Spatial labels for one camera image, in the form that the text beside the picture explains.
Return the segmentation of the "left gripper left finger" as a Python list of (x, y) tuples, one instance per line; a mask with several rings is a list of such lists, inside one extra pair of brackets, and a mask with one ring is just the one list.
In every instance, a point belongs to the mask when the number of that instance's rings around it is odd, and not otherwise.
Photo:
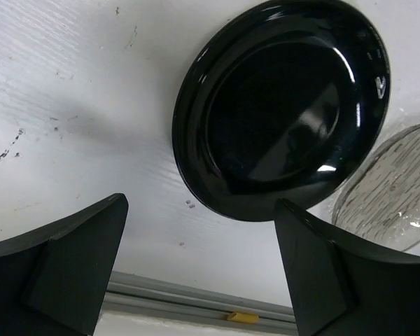
[(0, 335), (93, 335), (128, 210), (116, 193), (0, 241)]

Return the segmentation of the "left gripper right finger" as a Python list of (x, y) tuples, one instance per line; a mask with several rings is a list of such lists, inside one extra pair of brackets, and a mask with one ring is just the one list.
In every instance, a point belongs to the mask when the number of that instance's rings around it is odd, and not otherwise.
[(420, 335), (420, 256), (281, 199), (274, 224), (300, 335)]

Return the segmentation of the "aluminium rail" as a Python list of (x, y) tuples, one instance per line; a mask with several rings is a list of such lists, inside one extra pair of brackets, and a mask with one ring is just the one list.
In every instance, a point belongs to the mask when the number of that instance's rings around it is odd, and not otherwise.
[(111, 274), (105, 301), (128, 307), (177, 312), (191, 316), (244, 312), (255, 314), (265, 320), (295, 322), (294, 313), (290, 307), (122, 272)]

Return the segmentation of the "smoky grey glass plate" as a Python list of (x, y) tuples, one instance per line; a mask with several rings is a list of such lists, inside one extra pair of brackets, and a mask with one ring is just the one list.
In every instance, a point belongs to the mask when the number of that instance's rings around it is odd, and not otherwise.
[(420, 124), (376, 148), (345, 184), (331, 223), (397, 251), (420, 243)]

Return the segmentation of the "yellow clip on rail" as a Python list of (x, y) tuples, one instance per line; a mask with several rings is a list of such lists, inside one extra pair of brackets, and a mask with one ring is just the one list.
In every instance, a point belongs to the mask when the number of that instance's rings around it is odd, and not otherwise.
[(226, 316), (226, 320), (234, 323), (255, 324), (259, 321), (259, 315), (246, 312), (234, 311)]

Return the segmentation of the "black round plate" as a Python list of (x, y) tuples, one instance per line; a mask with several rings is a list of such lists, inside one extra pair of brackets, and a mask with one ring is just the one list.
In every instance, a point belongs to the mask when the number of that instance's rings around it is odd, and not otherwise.
[(203, 47), (178, 92), (171, 140), (193, 196), (222, 216), (309, 209), (361, 166), (389, 108), (372, 22), (344, 1), (265, 1)]

